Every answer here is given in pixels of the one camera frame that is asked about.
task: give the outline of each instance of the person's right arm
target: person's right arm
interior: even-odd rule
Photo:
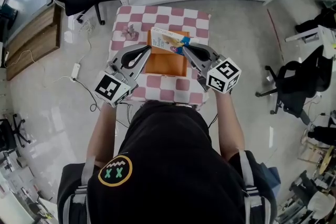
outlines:
[[[239,152],[245,150],[245,140],[242,128],[238,122],[235,108],[229,93],[215,91],[218,113],[218,134],[220,154],[227,161]]]

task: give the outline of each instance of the pink and white tablecloth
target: pink and white tablecloth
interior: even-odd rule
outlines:
[[[109,47],[109,60],[123,47],[147,44],[148,30],[153,26],[174,31],[187,31],[197,37],[200,44],[208,45],[210,15],[192,9],[158,6],[122,6],[118,9]],[[133,25],[138,32],[134,39],[122,35],[124,26]],[[128,97],[130,100],[159,100],[166,102],[201,105],[208,99],[197,82],[198,71],[190,65],[186,77],[169,77],[144,73],[137,78],[138,88]]]

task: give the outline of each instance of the concrete floor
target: concrete floor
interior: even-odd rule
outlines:
[[[79,80],[88,87],[93,84],[98,72],[105,68],[114,17],[119,6],[118,2],[101,4],[101,12],[106,20],[104,26],[97,24],[93,9],[88,12],[87,18],[92,18],[96,27],[90,35],[92,50],[82,61],[79,73]],[[269,74],[264,70],[265,65],[277,71],[284,62],[307,56],[300,41],[286,44],[284,38],[295,33],[295,24],[311,19],[319,9],[312,0],[274,1],[268,9],[260,2],[242,0],[196,0],[164,6],[198,9],[212,15],[209,45],[218,53],[230,56],[243,71],[232,97],[245,133],[246,147],[254,153],[257,161],[278,168],[282,184],[277,199],[282,202],[290,195],[290,183],[301,171],[312,169],[297,160],[304,150],[300,138],[305,126],[281,109],[277,115],[270,115],[276,96],[257,98],[255,92],[271,88],[271,83],[266,79]],[[74,63],[89,49],[87,33],[79,33],[80,26],[73,22],[73,17],[63,13],[61,28],[60,49],[24,70],[10,85],[14,111],[26,119],[25,129],[33,141],[21,151],[28,159],[38,186],[48,199],[52,197],[52,201],[57,198],[62,168],[68,163],[85,161],[87,145],[99,114],[98,110],[90,112],[92,98],[81,85],[67,78],[53,83],[61,76],[69,76]],[[317,97],[315,101],[318,104],[311,106],[311,119],[335,108],[335,88],[333,78],[332,86],[322,93],[322,99]],[[134,104],[133,115],[139,106]],[[212,93],[200,113],[207,123],[216,115]],[[118,107],[117,117],[127,123],[125,105]],[[315,123],[325,124],[326,120],[326,117],[318,117]],[[270,127],[274,130],[272,145],[269,142]],[[126,128],[118,123],[115,152],[125,133]],[[210,134],[213,147],[218,151],[216,124],[211,127]]]

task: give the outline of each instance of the smiley face logo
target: smiley face logo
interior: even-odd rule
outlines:
[[[111,160],[98,174],[101,183],[108,187],[117,187],[125,183],[132,174],[132,162],[123,155]]]

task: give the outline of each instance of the white table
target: white table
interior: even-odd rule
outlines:
[[[323,55],[333,58],[332,72],[336,71],[336,32],[319,25],[317,28],[300,33],[285,39],[285,42],[302,39],[305,42],[304,48],[313,52],[318,46],[324,45]]]

